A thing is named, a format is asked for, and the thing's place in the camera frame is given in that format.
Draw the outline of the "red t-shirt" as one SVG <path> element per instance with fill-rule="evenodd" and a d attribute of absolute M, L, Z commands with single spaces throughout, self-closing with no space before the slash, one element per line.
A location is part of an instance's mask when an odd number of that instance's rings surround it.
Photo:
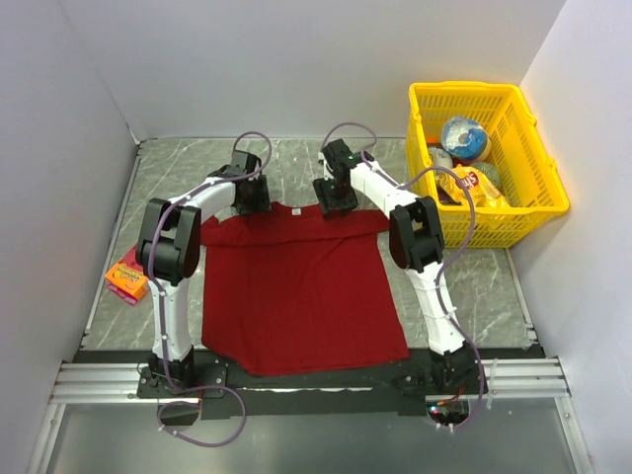
<path fill-rule="evenodd" d="M 201 342 L 247 372 L 280 376 L 408 358 L 377 245 L 378 210 L 327 220 L 317 205 L 210 218 Z"/>

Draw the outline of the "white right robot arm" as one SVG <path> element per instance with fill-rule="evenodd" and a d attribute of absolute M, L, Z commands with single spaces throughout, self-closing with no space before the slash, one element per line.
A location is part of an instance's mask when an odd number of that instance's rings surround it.
<path fill-rule="evenodd" d="M 389 252 L 416 292 L 425 318 L 434 387 L 446 394 L 460 388 L 485 391 L 480 354 L 460 328 L 443 273 L 444 238 L 436 202 L 395 182 L 363 151 L 342 139 L 321 146 L 324 176 L 313 181 L 324 217 L 344 216 L 367 197 L 388 218 Z"/>

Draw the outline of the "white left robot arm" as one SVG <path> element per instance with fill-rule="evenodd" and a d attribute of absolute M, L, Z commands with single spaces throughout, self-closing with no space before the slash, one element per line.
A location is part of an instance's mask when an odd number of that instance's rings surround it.
<path fill-rule="evenodd" d="M 201 227 L 229 207 L 246 213 L 271 208 L 267 160 L 233 150 L 231 161 L 178 197 L 153 198 L 144 211 L 135 259 L 148 278 L 154 341 L 147 381 L 172 396 L 196 384 L 195 350 L 189 330 L 190 280 L 198 268 Z"/>

